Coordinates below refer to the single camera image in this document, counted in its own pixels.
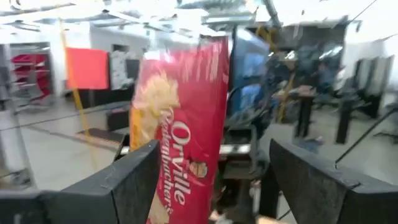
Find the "popcorn bag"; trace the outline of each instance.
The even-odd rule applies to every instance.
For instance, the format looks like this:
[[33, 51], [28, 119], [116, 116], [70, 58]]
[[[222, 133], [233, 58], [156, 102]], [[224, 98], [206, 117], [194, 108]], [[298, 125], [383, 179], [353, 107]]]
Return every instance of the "popcorn bag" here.
[[160, 141], [148, 224], [204, 224], [226, 113], [228, 40], [147, 52], [130, 111], [130, 147]]

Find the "blue screen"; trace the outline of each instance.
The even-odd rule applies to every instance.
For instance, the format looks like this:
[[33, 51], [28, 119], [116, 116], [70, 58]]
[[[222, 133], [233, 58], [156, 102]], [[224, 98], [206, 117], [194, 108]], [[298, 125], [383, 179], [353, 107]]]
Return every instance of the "blue screen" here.
[[[269, 46], [252, 32], [238, 29], [234, 46], [233, 88], [243, 85], [245, 78], [260, 77], [266, 74]], [[256, 103], [262, 94], [260, 85], [244, 87], [232, 98], [232, 114]]]

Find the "red panel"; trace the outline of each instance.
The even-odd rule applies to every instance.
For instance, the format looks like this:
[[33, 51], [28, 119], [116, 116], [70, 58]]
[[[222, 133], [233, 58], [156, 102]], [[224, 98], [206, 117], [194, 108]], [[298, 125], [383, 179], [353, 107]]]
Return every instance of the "red panel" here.
[[108, 53], [95, 49], [67, 48], [68, 88], [108, 89]]

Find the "cable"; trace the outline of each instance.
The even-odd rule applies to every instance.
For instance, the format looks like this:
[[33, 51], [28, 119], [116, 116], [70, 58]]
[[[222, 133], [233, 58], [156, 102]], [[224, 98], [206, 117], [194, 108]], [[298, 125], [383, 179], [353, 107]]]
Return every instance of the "cable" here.
[[65, 29], [63, 28], [63, 22], [60, 16], [58, 17], [58, 21], [60, 25], [60, 37], [61, 37], [62, 48], [63, 51], [65, 52], [65, 65], [66, 65], [65, 68], [66, 68], [67, 78], [70, 79], [70, 82], [72, 84], [72, 93], [75, 99], [76, 107], [79, 110], [80, 121], [83, 125], [83, 129], [85, 130], [86, 141], [90, 143], [88, 144], [88, 149], [90, 151], [91, 164], [93, 166], [94, 171], [98, 171], [98, 165], [96, 161], [96, 151], [91, 145], [93, 139], [90, 136], [89, 127], [86, 120], [86, 116], [83, 112], [83, 105], [81, 103], [79, 92], [77, 91], [77, 88], [75, 88], [76, 81], [73, 74], [73, 70], [70, 69], [70, 57], [67, 50], [67, 38], [65, 35]]
[[362, 15], [362, 13], [364, 13], [366, 10], [368, 10], [374, 3], [376, 3], [377, 2], [377, 0], [374, 0], [373, 2], [371, 2], [368, 6], [366, 6], [358, 15], [356, 15], [355, 17], [354, 17], [354, 19], [352, 19], [350, 22], [349, 22], [349, 24], [350, 23], [352, 23], [353, 21], [355, 21], [356, 20], [356, 18], [358, 18], [360, 15]]

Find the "yellow pole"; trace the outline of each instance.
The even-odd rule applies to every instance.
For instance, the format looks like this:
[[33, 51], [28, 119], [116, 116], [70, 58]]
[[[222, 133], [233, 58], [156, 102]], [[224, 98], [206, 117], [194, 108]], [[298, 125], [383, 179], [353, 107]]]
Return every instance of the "yellow pole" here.
[[59, 21], [59, 26], [60, 26], [60, 37], [61, 37], [62, 48], [63, 48], [63, 51], [65, 52], [65, 65], [66, 65], [65, 70], [66, 70], [67, 78], [70, 80], [70, 83], [72, 84], [73, 97], [75, 99], [76, 107], [79, 110], [80, 122], [82, 123], [83, 128], [85, 130], [86, 141], [88, 142], [88, 147], [89, 147], [89, 151], [90, 151], [91, 164], [93, 166], [94, 171], [98, 171], [95, 149], [92, 146], [92, 138], [88, 131], [88, 129], [89, 129], [88, 123], [86, 120], [86, 116], [83, 112], [83, 105], [81, 104], [79, 92], [77, 91], [77, 88], [75, 88], [76, 81], [75, 81], [75, 77], [73, 74], [73, 70], [70, 69], [70, 58], [69, 58], [69, 54], [67, 51], [67, 38], [66, 38], [66, 34], [65, 34], [65, 29], [63, 28], [63, 22], [62, 22], [61, 17], [58, 18], [58, 21]]

